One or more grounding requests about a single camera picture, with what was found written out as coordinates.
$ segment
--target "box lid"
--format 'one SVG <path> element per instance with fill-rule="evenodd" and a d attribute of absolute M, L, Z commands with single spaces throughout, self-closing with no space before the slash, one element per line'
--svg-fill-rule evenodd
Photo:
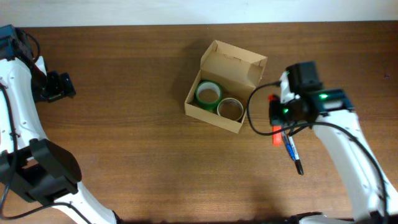
<path fill-rule="evenodd" d="M 214 40 L 200 60 L 200 68 L 247 86 L 257 87 L 267 57 Z"/>

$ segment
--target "cardboard box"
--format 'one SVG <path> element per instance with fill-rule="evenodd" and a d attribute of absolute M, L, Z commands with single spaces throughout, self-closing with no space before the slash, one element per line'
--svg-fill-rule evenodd
<path fill-rule="evenodd" d="M 267 57 L 214 40 L 200 60 L 200 70 L 185 100 L 185 114 L 214 124 L 234 133 L 239 133 L 246 117 L 246 103 L 261 81 Z M 244 106 L 239 121 L 218 116 L 199 108 L 195 101 L 195 90 L 205 80 L 217 82 L 223 88 L 223 98 L 237 98 Z"/>

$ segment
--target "white background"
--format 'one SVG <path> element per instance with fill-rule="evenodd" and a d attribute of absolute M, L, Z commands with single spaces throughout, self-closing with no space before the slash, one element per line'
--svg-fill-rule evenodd
<path fill-rule="evenodd" d="M 0 26 L 398 20 L 398 0 L 0 0 Z"/>

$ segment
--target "brown tabletop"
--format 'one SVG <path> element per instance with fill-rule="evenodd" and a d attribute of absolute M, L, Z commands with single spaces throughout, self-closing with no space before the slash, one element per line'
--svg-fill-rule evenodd
<path fill-rule="evenodd" d="M 261 84 L 316 60 L 327 88 L 343 88 L 384 172 L 398 187 L 398 22 L 273 23 L 26 29 L 49 70 L 68 72 L 77 96 L 38 103 L 49 139 L 76 157 L 83 183 L 125 220 L 235 221 L 321 211 L 352 217 L 342 181 L 313 131 L 296 135 L 305 175 L 283 146 L 184 115 L 200 57 L 220 40 L 268 57 Z M 270 131 L 267 95 L 252 101 Z M 5 213 L 38 207 L 9 194 Z M 9 223 L 73 223 L 55 209 Z"/>

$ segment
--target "green tape roll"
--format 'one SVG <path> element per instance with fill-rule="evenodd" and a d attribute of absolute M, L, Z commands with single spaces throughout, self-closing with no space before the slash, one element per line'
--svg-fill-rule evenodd
<path fill-rule="evenodd" d="M 218 95 L 218 99 L 214 102 L 206 102 L 203 101 L 199 98 L 199 94 L 203 91 L 203 90 L 213 90 L 217 93 Z M 211 111 L 214 108 L 217 107 L 218 103 L 220 103 L 222 97 L 223 97 L 223 89 L 221 88 L 221 86 L 217 83 L 217 82 L 213 82 L 213 81 L 204 81 L 199 83 L 197 89 L 195 90 L 195 97 L 198 101 L 198 106 L 204 110 L 208 110 Z"/>

